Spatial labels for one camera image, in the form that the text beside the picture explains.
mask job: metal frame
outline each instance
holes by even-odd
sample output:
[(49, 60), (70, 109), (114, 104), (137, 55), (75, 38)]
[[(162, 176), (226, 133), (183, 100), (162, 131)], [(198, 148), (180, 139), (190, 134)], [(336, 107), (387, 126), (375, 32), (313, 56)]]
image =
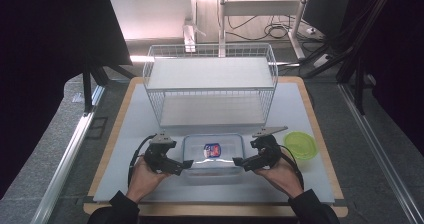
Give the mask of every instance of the metal frame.
[(66, 182), (68, 174), (72, 168), (72, 164), (75, 161), (75, 158), (78, 154), (78, 150), (81, 147), (81, 143), (84, 140), (85, 134), (87, 133), (88, 127), (93, 120), (95, 111), (100, 102), (101, 96), (104, 92), (104, 87), (97, 86), (93, 93), (93, 108), (92, 111), (84, 114), (76, 129), (72, 138), (66, 148), (65, 153), (63, 154), (62, 160), (59, 163), (59, 166), (56, 169), (56, 172), (53, 175), (52, 180), (50, 181), (49, 186), (47, 187), (46, 192), (44, 193), (43, 199), (35, 212), (34, 217), (32, 218), (32, 224), (41, 224), (47, 223), (50, 218), (51, 213), (53, 212), (54, 206), (59, 198), (60, 192)]
[(225, 1), (220, 0), (220, 32), (219, 44), (225, 45), (226, 16), (272, 16), (296, 15), (293, 28), (288, 31), (288, 37), (296, 53), (297, 59), (305, 59), (302, 47), (297, 39), (299, 25), (305, 11), (307, 0), (281, 0), (281, 1)]
[[(158, 65), (158, 61), (154, 61), (153, 58), (150, 61), (146, 61), (143, 68), (143, 78), (144, 78), (144, 86), (147, 91), (147, 95), (149, 97), (150, 103), (152, 104), (154, 113), (156, 115), (157, 121), (161, 127), (165, 126), (174, 126), (180, 124), (164, 124), (164, 116), (162, 115), (164, 112), (170, 114), (170, 107), (172, 107), (173, 113), (176, 113), (175, 110), (178, 110), (181, 105), (181, 101), (190, 100), (189, 103), (203, 103), (206, 99), (209, 101), (215, 101), (215, 111), (217, 110), (228, 110), (229, 107), (234, 107), (236, 105), (235, 99), (239, 104), (246, 104), (244, 108), (240, 106), (240, 110), (244, 110), (248, 108), (249, 101), (254, 101), (253, 103), (258, 104), (252, 105), (251, 107), (255, 107), (250, 113), (254, 113), (254, 110), (259, 109), (263, 116), (263, 120), (260, 124), (264, 124), (268, 118), (269, 109), (271, 106), (271, 101), (274, 96), (275, 87), (278, 82), (278, 68), (275, 63), (275, 57), (272, 52), (272, 47), (268, 43), (250, 43), (250, 44), (226, 44), (226, 45), (217, 45), (217, 44), (197, 44), (192, 46), (196, 52), (186, 52), (186, 45), (154, 45), (150, 48), (148, 56), (155, 58), (167, 58), (170, 60), (176, 60), (178, 58), (217, 58), (219, 60), (220, 57), (224, 54), (226, 57), (264, 57), (268, 62), (269, 66), (269, 74), (272, 81), (272, 87), (255, 87), (255, 86), (246, 86), (246, 87), (207, 87), (207, 88), (197, 88), (197, 87), (152, 87), (150, 85), (152, 79), (153, 68), (155, 65)], [(162, 76), (161, 78), (169, 79), (170, 76)], [(178, 104), (171, 105), (171, 100), (176, 100), (178, 98)], [(233, 124), (243, 125), (242, 122), (231, 122)]]
[(368, 145), (370, 146), (375, 159), (380, 165), (384, 176), (386, 177), (402, 209), (404, 210), (407, 218), (409, 219), (409, 222), (417, 224), (424, 223), (423, 215), (421, 214), (420, 210), (418, 210), (417, 204), (415, 203), (415, 200), (410, 194), (408, 187), (402, 181), (401, 177), (399, 176), (393, 164), (391, 163), (389, 157), (384, 151), (383, 146), (375, 135), (372, 127), (368, 123), (367, 118), (365, 117), (365, 115), (361, 114), (357, 108), (355, 108), (355, 103), (353, 101), (354, 98), (352, 93), (350, 92), (348, 84), (339, 84), (339, 89), (350, 111), (352, 112), (356, 123), (358, 124), (362, 134), (364, 135)]

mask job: white wire rack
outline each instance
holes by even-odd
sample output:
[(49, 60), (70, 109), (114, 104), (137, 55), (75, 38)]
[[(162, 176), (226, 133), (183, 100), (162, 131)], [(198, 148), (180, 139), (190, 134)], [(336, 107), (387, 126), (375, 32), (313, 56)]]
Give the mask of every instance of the white wire rack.
[(199, 44), (192, 49), (156, 45), (149, 50), (153, 58), (144, 65), (144, 86), (159, 125), (265, 124), (278, 80), (271, 46)]

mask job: person's right hand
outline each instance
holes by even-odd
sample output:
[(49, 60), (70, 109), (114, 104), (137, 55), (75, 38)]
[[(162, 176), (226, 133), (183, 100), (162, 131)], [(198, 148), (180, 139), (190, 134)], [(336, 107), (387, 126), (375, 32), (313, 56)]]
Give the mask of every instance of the person's right hand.
[(127, 197), (135, 203), (151, 193), (163, 181), (171, 176), (169, 173), (156, 173), (150, 169), (142, 155), (134, 166)]
[(284, 192), (290, 198), (295, 198), (303, 193), (300, 181), (293, 168), (283, 158), (270, 169), (257, 169), (255, 174), (263, 176), (277, 190)]

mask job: yellow-green lid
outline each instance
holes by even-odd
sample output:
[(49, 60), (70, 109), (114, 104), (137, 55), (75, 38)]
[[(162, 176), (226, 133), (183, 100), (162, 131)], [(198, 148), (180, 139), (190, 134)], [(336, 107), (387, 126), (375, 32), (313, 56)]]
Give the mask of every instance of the yellow-green lid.
[(284, 137), (284, 146), (287, 147), (296, 159), (309, 160), (317, 153), (315, 139), (304, 132), (290, 132)]

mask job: transparent tray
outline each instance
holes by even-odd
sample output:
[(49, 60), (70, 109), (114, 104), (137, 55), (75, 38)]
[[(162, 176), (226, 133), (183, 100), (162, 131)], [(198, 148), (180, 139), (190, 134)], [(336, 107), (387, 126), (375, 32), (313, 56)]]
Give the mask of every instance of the transparent tray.
[(239, 134), (189, 135), (183, 140), (183, 160), (193, 160), (188, 176), (227, 176), (242, 171), (233, 157), (244, 158), (243, 138)]

